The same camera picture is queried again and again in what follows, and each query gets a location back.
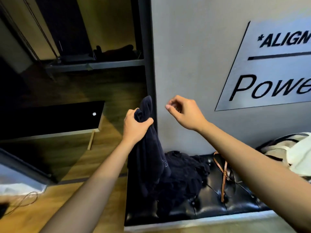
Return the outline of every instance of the person's left hand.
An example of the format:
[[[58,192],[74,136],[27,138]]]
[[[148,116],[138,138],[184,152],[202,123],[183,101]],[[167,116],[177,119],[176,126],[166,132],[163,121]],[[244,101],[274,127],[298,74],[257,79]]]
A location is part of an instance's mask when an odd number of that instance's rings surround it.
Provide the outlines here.
[[[134,118],[135,110],[128,110],[124,119],[123,141],[127,141],[135,145],[140,141],[147,132],[147,129],[153,124],[153,119],[149,118],[147,121],[139,123]]]

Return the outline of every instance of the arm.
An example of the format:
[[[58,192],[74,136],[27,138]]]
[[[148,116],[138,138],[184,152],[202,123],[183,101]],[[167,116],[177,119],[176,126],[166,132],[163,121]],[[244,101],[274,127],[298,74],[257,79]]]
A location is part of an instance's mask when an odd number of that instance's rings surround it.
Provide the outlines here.
[[[165,107],[183,127],[200,133],[251,191],[296,231],[311,232],[310,183],[206,121],[194,100],[176,96]]]
[[[139,123],[134,119],[135,110],[129,110],[124,119],[121,143],[99,166],[95,173],[54,214],[41,233],[90,233],[93,232],[134,145],[146,134],[153,123],[149,118]]]

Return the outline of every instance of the asterisk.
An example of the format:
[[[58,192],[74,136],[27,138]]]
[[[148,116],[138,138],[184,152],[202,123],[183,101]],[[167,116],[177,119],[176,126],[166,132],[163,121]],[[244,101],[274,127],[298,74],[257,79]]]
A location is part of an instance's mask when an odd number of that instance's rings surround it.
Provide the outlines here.
[[[262,34],[261,36],[258,37],[258,40],[262,41],[263,38],[264,38],[264,35]]]

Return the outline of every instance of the forearm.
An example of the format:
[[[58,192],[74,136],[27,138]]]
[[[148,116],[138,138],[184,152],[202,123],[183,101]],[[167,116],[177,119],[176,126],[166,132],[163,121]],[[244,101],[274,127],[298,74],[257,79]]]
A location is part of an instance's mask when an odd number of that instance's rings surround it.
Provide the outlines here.
[[[311,231],[311,185],[279,163],[206,122],[198,131],[256,196],[296,229]]]
[[[93,232],[132,148],[131,142],[122,141],[89,180],[48,221],[41,233]]]

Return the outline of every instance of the cord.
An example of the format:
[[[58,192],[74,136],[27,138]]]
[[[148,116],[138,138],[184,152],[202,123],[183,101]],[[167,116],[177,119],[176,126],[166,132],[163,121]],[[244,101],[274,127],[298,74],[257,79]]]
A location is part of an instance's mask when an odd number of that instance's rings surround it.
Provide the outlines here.
[[[34,201],[32,201],[31,203],[29,203],[29,204],[25,204],[25,205],[21,205],[22,203],[23,203],[23,201],[26,199],[26,197],[27,196],[29,196],[30,194],[32,194],[32,193],[35,193],[36,194],[36,198],[35,198],[35,200]],[[6,213],[6,214],[4,214],[4,216],[5,215],[9,215],[9,214],[11,214],[12,212],[14,212],[17,208],[19,208],[19,207],[25,207],[25,206],[28,206],[28,205],[31,205],[31,204],[33,204],[34,202],[36,202],[37,201],[37,199],[38,199],[38,197],[39,197],[39,194],[38,194],[38,192],[35,192],[35,191],[33,191],[33,192],[30,192],[30,193],[28,193],[27,195],[25,195],[24,196],[24,198],[18,203],[18,205],[16,205],[16,206],[14,206],[14,205],[10,205],[10,207],[15,207],[13,210],[11,210],[10,212],[8,212],[8,213]]]

